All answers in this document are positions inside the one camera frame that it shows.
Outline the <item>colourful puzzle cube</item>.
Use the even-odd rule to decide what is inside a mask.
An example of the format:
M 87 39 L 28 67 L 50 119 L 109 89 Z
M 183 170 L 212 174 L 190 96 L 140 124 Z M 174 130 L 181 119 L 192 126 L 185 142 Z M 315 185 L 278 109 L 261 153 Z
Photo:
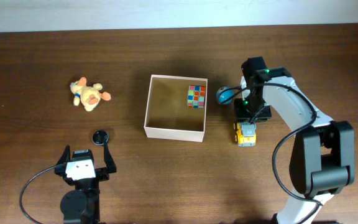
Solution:
M 206 101 L 206 87 L 190 85 L 188 87 L 187 106 L 189 108 L 204 108 Z

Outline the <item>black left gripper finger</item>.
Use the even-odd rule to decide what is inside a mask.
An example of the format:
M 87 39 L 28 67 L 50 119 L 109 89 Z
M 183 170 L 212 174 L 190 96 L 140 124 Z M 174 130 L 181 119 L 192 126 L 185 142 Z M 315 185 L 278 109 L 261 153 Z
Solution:
M 70 146 L 66 145 L 63 154 L 59 158 L 57 165 L 61 165 L 70 161 Z
M 106 168 L 108 172 L 109 173 L 117 172 L 116 164 L 114 162 L 114 159 L 112 158 L 111 153 L 109 152 L 108 143 L 104 142 L 103 147 L 104 147 L 104 162 L 106 164 Z

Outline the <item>yellow grey toy truck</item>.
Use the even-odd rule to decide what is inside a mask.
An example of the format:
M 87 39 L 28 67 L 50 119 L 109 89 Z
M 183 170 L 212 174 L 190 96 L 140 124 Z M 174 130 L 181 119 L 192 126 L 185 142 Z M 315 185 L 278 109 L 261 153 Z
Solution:
M 256 145 L 256 125 L 248 122 L 234 122 L 234 142 L 240 147 Z

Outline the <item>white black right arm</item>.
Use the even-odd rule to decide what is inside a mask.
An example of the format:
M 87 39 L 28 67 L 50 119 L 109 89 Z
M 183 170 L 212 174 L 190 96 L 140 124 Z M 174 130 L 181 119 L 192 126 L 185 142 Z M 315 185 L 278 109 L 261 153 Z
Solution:
M 295 139 L 289 165 L 293 189 L 284 190 L 289 198 L 271 222 L 312 223 L 328 200 L 354 182 L 354 129 L 349 122 L 335 121 L 312 104 L 286 68 L 268 68 L 262 57 L 252 57 L 241 69 L 238 90 L 242 98 L 234 102 L 239 119 L 266 121 L 274 109 L 291 131 L 273 151 L 275 175 L 278 150 L 290 138 Z

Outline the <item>blue toy ball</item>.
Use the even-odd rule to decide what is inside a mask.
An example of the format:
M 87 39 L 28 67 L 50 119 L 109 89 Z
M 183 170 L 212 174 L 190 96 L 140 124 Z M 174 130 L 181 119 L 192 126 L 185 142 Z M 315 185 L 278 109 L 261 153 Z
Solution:
M 231 97 L 234 94 L 234 90 L 228 86 L 223 86 L 217 90 L 216 100 L 220 105 L 230 104 L 232 99 Z

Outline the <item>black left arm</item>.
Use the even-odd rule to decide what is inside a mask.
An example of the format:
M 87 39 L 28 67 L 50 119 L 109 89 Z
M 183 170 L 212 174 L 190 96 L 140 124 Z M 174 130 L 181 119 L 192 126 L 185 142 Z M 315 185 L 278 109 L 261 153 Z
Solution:
M 105 167 L 95 168 L 91 150 L 71 153 L 69 146 L 57 162 L 54 173 L 75 188 L 66 193 L 60 202 L 64 224 L 100 222 L 99 183 L 109 180 L 109 175 L 117 172 L 117 168 L 107 142 L 97 140 L 95 144 L 103 147 Z

